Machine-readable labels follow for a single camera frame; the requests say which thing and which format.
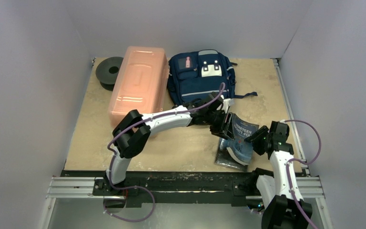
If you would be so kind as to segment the Nineteen Eighty-Four book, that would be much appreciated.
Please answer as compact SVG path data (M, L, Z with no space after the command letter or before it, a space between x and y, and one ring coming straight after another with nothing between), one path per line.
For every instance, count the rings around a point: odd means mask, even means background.
M244 139L257 131L259 129L259 125L244 121L234 114L232 126L234 140L221 138L219 141L219 148L230 147L234 152L234 158L239 163L243 165L250 165L253 154L253 145L245 142Z

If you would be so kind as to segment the navy blue student backpack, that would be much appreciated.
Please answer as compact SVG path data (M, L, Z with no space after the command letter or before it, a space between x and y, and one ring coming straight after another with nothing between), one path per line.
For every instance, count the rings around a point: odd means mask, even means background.
M191 68L185 67L186 57L191 58ZM227 99L243 99L257 96L257 92L244 95L235 93L236 77L233 63L222 53L208 49L184 52L169 60L167 90L174 105L182 105L195 99L204 99L210 93L218 93L225 84L222 96Z

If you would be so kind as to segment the pink pen toy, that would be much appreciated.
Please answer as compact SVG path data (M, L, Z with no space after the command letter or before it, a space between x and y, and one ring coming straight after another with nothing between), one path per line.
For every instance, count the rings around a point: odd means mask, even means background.
M191 58L188 56L186 57L186 60L185 60L185 67L186 68L191 68Z

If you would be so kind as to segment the dark book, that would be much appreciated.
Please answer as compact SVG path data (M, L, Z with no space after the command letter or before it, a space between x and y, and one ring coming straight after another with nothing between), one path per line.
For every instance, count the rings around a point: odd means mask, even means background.
M216 151L214 163L216 165L238 170L241 172L246 172L248 170L248 165L243 165L234 158L234 152L230 147L218 148Z

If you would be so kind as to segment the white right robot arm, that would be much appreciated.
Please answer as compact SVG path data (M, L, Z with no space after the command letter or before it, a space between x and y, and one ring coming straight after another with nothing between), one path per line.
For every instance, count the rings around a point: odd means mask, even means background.
M285 121L273 121L245 139L259 155L267 154L273 175L259 175L249 180L254 194L261 194L265 210L264 229L306 229L312 225L312 205L305 202L294 171L294 149L287 143L290 128Z

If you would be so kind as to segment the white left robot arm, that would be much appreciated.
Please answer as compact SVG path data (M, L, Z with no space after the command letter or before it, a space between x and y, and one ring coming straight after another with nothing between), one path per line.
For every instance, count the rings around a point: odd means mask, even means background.
M113 139L107 145L113 156L106 170L105 190L111 195L121 193L131 159L143 151L150 137L160 132L178 127L207 125L212 135L233 139L230 124L232 115L228 112L233 102L233 99L210 96L159 113L141 114L136 109L128 112L114 128Z

